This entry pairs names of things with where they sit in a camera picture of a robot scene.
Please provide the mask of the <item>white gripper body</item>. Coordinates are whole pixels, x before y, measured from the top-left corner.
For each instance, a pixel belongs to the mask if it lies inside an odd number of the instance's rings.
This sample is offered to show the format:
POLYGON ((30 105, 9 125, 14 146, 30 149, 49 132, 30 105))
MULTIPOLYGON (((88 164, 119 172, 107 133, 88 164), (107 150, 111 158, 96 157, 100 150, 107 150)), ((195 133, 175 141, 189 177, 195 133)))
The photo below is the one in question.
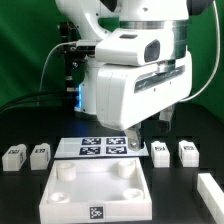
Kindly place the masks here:
POLYGON ((142 67, 103 65, 97 77, 97 118, 104 127, 126 130, 184 99, 191 87, 189 52, 164 73, 158 73, 156 64, 142 67))

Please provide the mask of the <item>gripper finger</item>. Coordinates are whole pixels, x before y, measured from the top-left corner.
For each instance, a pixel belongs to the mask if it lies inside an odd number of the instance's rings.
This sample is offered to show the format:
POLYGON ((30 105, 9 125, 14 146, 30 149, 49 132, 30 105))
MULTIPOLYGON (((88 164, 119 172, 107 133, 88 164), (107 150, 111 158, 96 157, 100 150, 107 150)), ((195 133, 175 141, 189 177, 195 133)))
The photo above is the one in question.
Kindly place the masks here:
POLYGON ((141 124, 136 124, 127 130, 128 145, 131 150, 141 150, 144 140, 141 136, 141 124))
POLYGON ((172 117, 175 111, 175 106, 171 105, 163 109, 159 113, 157 127, 161 133, 168 133, 171 130, 172 117))

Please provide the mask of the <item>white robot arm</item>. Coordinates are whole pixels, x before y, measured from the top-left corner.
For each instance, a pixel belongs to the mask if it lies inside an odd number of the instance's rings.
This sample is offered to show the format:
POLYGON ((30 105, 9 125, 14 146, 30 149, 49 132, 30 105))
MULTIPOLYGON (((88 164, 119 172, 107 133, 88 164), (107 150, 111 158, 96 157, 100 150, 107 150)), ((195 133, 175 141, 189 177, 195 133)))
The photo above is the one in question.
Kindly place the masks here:
POLYGON ((78 29, 78 52, 87 55, 89 87, 83 103, 106 128, 123 131, 129 147, 143 147, 141 122, 173 106, 192 88, 187 49, 191 16, 215 0, 55 0, 78 29))

